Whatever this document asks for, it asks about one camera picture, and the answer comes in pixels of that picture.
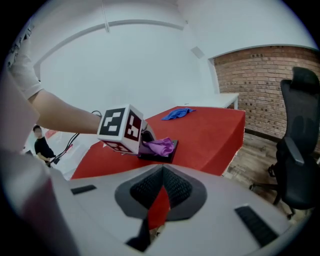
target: white table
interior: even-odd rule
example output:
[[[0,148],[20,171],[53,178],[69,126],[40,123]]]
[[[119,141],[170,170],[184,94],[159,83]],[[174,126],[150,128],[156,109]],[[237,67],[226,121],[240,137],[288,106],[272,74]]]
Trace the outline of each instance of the white table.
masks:
[[[203,98],[185,102],[182,106],[188,107],[213,107],[213,108],[227,108],[234,103],[234,109],[238,109],[239,93],[219,93],[213,94],[210,98]]]

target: person's arm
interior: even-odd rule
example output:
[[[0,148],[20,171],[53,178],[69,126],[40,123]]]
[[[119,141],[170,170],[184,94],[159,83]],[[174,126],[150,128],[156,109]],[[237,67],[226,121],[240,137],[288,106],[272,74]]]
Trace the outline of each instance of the person's arm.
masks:
[[[30,49],[30,38],[23,40],[10,72],[25,98],[39,112],[37,124],[61,132],[96,134],[99,116],[73,107],[42,89],[30,59]]]
[[[36,154],[41,160],[46,161],[46,162],[50,162],[50,158],[46,158],[44,157],[41,153]]]
[[[39,112],[41,127],[79,134],[96,134],[100,117],[65,103],[52,93],[40,90],[29,102]]]

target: black cable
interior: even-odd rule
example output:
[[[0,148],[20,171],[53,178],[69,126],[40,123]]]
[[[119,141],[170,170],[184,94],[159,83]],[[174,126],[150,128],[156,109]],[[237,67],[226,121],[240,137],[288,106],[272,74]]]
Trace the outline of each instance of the black cable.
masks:
[[[95,112],[98,112],[98,113],[99,113],[99,115],[97,115],[97,116],[99,116],[99,117],[101,117],[101,118],[102,118],[102,114],[101,114],[101,112],[100,112],[99,110],[92,111],[91,113],[93,114],[93,113],[95,113]]]
[[[95,112],[98,112],[99,114],[95,114],[99,117],[102,118],[102,114],[99,110],[94,110],[92,111],[91,113],[94,114]],[[50,162],[48,162],[46,165],[50,165],[51,163],[53,163],[55,160],[61,158],[69,149],[70,145],[72,144],[72,142],[75,141],[75,139],[80,135],[80,133],[75,133],[70,139],[69,139],[69,142],[67,143],[64,151],[62,151],[60,154],[58,154],[57,156],[54,157],[54,159],[52,159]]]

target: red tablecloth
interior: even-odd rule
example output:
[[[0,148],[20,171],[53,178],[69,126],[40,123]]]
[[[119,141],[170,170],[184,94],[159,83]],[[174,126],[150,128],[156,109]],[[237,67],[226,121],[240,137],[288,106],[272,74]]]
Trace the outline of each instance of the red tablecloth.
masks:
[[[157,139],[170,137],[179,140],[173,164],[220,176],[243,144],[245,112],[192,107],[196,111],[182,118],[161,120],[178,108],[183,107],[175,107],[147,119]],[[98,142],[83,157],[72,179],[117,174],[157,163],[121,155]],[[149,228],[163,224],[168,210],[168,195],[162,189],[149,210]]]

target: person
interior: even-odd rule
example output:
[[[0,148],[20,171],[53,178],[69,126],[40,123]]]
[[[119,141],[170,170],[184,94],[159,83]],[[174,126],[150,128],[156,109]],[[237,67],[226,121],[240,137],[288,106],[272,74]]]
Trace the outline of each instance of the person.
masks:
[[[24,97],[39,113],[37,125],[61,132],[96,134],[99,116],[71,106],[42,88],[30,58],[32,29],[29,20],[6,58],[6,67]]]
[[[35,125],[33,127],[33,132],[34,136],[36,137],[36,141],[34,143],[35,153],[41,160],[43,160],[49,167],[51,167],[48,163],[51,161],[51,158],[55,158],[56,155],[49,147],[45,136],[43,136],[42,134],[42,129],[39,125]]]

